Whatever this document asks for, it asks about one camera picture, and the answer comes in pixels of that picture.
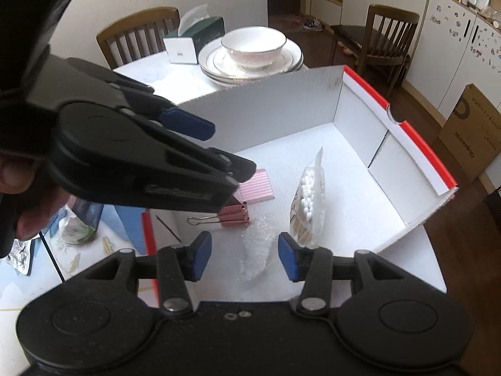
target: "wooden chair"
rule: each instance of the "wooden chair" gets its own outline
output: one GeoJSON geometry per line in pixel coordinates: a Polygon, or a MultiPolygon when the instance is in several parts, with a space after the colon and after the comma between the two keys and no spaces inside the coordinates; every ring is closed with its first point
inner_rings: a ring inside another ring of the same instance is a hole
{"type": "Polygon", "coordinates": [[[389,97],[400,71],[406,62],[407,52],[419,23],[419,14],[384,5],[371,5],[364,26],[333,25],[329,63],[334,61],[338,41],[341,41],[358,58],[357,73],[363,76],[366,65],[392,66],[389,97]],[[377,30],[374,22],[382,17],[377,30]]]}
{"type": "Polygon", "coordinates": [[[164,51],[162,37],[177,27],[177,8],[156,7],[121,18],[97,34],[96,40],[108,65],[114,69],[164,51]]]}

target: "cotton swab package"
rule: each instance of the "cotton swab package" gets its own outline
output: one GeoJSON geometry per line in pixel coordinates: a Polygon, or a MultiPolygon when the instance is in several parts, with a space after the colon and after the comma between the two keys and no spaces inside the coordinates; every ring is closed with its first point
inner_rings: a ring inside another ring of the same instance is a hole
{"type": "Polygon", "coordinates": [[[291,205],[291,235],[301,246],[313,246],[324,226],[325,172],[322,167],[322,147],[315,161],[302,172],[291,205]]]}

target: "human hand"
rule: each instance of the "human hand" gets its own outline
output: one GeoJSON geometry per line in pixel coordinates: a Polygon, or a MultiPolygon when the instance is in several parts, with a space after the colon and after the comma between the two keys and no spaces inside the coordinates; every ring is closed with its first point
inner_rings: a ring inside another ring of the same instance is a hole
{"type": "MultiPolygon", "coordinates": [[[[16,194],[26,191],[33,182],[36,169],[36,163],[32,160],[0,154],[0,192],[16,194]]],[[[70,194],[62,188],[49,189],[39,200],[38,206],[21,214],[16,237],[26,240],[36,235],[47,226],[69,197],[70,194]]]]}

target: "stack of plates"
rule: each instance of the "stack of plates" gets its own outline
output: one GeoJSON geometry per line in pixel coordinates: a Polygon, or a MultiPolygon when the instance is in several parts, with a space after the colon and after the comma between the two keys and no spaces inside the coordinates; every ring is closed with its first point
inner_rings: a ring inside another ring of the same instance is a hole
{"type": "Polygon", "coordinates": [[[221,38],[209,42],[199,53],[202,72],[213,81],[225,85],[240,85],[277,74],[298,71],[303,62],[301,48],[290,39],[271,65],[261,70],[249,70],[238,65],[221,45],[221,38]]]}

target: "brown cardboard box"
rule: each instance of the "brown cardboard box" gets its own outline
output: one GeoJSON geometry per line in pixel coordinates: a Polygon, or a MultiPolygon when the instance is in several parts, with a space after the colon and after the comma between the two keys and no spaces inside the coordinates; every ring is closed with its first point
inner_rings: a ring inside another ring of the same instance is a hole
{"type": "Polygon", "coordinates": [[[473,181],[501,150],[501,114],[468,85],[438,138],[473,181]]]}

